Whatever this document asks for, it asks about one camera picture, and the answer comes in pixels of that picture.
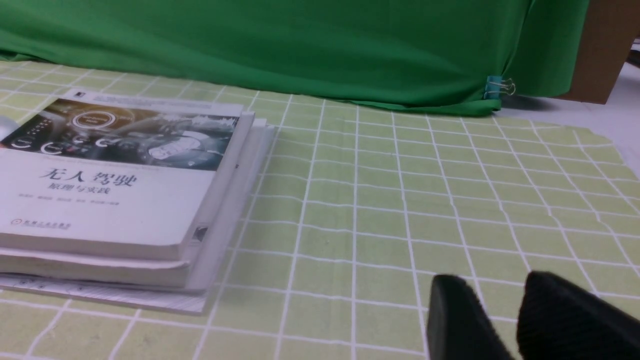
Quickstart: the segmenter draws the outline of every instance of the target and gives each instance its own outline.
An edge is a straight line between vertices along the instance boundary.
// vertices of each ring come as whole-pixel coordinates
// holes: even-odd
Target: book
[[[0,142],[0,247],[181,261],[220,209],[254,117],[69,90]]]
[[[242,224],[241,214],[246,206],[255,178],[262,167],[268,147],[273,140],[274,129],[271,126],[253,126],[250,136],[260,139],[257,152],[246,152],[243,149],[239,168],[234,173],[229,186],[227,196],[223,200],[223,208],[228,211],[221,212],[222,217],[216,217],[210,226],[210,230],[204,236],[202,253],[193,271],[189,275],[189,281],[185,291],[176,289],[156,288],[152,286],[131,286],[128,284],[101,284],[97,282],[68,281],[61,279],[46,279],[30,275],[0,274],[0,287],[7,290],[25,291],[43,295],[61,295],[73,299],[86,299],[109,304],[143,307],[145,309],[161,309],[178,313],[202,314],[210,296],[213,282],[221,266],[224,249],[229,246],[233,236],[235,224]],[[247,140],[250,144],[256,144],[253,140]],[[244,161],[246,154],[252,154],[251,161]],[[246,169],[247,163],[251,163],[250,172]],[[218,226],[233,224],[230,227]],[[191,291],[195,288],[205,288],[202,291]]]
[[[232,210],[246,201],[246,192],[233,184],[252,184],[257,176],[266,146],[264,128],[265,119],[258,119],[253,123],[252,130],[247,137],[237,167],[232,176],[232,185],[223,197],[221,208],[224,211],[204,211],[198,230],[190,240],[184,257],[178,261],[145,260],[130,258],[105,258],[85,256],[59,252],[35,250],[8,249],[0,247],[0,273],[29,274],[40,277],[76,281],[82,284],[101,284],[128,288],[175,290],[177,291],[205,291],[208,281],[202,280],[202,275],[194,275],[193,271],[203,266],[205,274],[212,274],[208,266],[216,261],[217,250],[224,254],[224,248],[217,245],[224,243],[229,232],[235,229],[237,214]],[[203,208],[219,199],[206,198]]]

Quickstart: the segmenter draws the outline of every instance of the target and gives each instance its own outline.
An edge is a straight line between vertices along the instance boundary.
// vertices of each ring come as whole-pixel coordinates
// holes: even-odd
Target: brown cardboard
[[[558,98],[605,104],[638,36],[639,22],[639,0],[591,0],[571,89]]]

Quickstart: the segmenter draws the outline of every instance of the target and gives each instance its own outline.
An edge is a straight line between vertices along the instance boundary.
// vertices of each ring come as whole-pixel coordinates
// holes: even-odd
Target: grid mat
[[[0,62],[0,115],[71,86],[244,104],[276,141],[203,316],[3,291],[0,357],[424,359],[437,273],[468,280],[514,354],[529,270],[640,315],[640,182],[588,130],[32,62]]]

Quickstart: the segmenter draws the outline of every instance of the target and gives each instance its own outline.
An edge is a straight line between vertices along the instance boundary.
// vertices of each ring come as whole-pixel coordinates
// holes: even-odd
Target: white surface
[[[625,64],[606,105],[558,99],[512,97],[496,115],[586,127],[616,144],[640,177],[640,69]]]

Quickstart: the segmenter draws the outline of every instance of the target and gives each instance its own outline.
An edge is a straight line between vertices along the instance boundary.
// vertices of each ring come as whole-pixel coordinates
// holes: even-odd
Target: gray object
[[[0,115],[0,140],[6,138],[18,128],[18,123]]]

